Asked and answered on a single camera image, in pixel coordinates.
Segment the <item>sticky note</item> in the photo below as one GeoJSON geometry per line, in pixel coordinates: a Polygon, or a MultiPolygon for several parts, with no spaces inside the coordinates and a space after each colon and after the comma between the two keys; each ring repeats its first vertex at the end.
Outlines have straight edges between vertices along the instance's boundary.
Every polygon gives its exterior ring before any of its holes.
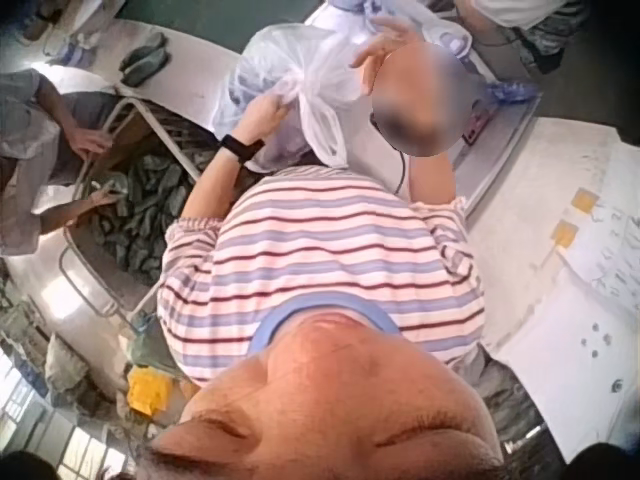
{"type": "Polygon", "coordinates": [[[595,193],[584,188],[579,188],[571,201],[571,205],[581,212],[591,213],[591,210],[593,210],[593,207],[599,198],[600,197],[595,193]]]}
{"type": "Polygon", "coordinates": [[[564,248],[569,248],[576,238],[578,233],[578,227],[573,223],[569,223],[565,220],[560,220],[556,225],[551,238],[556,242],[556,245],[564,248]]]}

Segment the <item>electric cord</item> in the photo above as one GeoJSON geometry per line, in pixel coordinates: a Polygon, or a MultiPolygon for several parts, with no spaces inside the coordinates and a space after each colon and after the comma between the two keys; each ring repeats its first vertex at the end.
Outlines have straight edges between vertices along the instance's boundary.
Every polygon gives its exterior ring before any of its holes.
{"type": "Polygon", "coordinates": [[[404,179],[407,176],[407,160],[404,157],[404,153],[400,150],[397,151],[400,154],[400,163],[402,164],[402,174],[400,175],[400,183],[398,183],[398,187],[396,188],[394,195],[398,195],[400,190],[402,190],[402,184],[404,183],[404,179]]]}

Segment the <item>pink striped shirt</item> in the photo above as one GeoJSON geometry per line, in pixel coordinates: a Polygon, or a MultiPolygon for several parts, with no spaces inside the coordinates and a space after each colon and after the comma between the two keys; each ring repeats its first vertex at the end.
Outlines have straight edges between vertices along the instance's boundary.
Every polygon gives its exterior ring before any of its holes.
{"type": "Polygon", "coordinates": [[[374,302],[411,342],[445,362],[460,357],[484,324],[462,204],[408,205],[367,177],[293,167],[224,220],[180,219],[158,293],[176,361],[206,382],[247,355],[275,307],[325,291],[374,302]]]}

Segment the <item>black watch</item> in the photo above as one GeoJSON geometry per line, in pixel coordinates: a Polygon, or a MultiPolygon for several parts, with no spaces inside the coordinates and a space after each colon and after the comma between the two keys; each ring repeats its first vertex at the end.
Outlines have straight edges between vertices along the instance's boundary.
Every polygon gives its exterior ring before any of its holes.
{"type": "Polygon", "coordinates": [[[220,142],[220,148],[226,148],[238,157],[240,165],[244,165],[246,162],[251,160],[262,147],[264,147],[264,142],[262,140],[258,140],[251,145],[245,145],[241,141],[233,138],[231,135],[225,135],[220,142]]]}

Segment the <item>eye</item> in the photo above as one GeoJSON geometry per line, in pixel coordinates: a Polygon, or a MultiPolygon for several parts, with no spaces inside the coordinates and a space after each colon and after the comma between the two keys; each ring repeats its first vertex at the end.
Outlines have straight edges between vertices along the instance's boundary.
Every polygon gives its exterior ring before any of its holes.
{"type": "Polygon", "coordinates": [[[401,442],[407,442],[415,437],[419,437],[423,433],[437,430],[457,430],[468,433],[466,428],[457,418],[447,412],[435,412],[430,415],[422,415],[413,419],[407,427],[401,429],[397,433],[386,437],[383,441],[377,442],[375,447],[389,447],[401,442]]]}
{"type": "Polygon", "coordinates": [[[248,437],[247,435],[245,435],[244,433],[242,433],[240,431],[240,429],[238,427],[236,427],[235,425],[232,425],[224,420],[220,420],[219,418],[211,418],[211,417],[196,417],[195,420],[198,420],[199,422],[212,426],[214,428],[216,428],[217,430],[220,430],[224,433],[226,433],[227,435],[231,436],[231,437],[235,437],[235,438],[239,438],[241,440],[246,440],[248,437]]]}

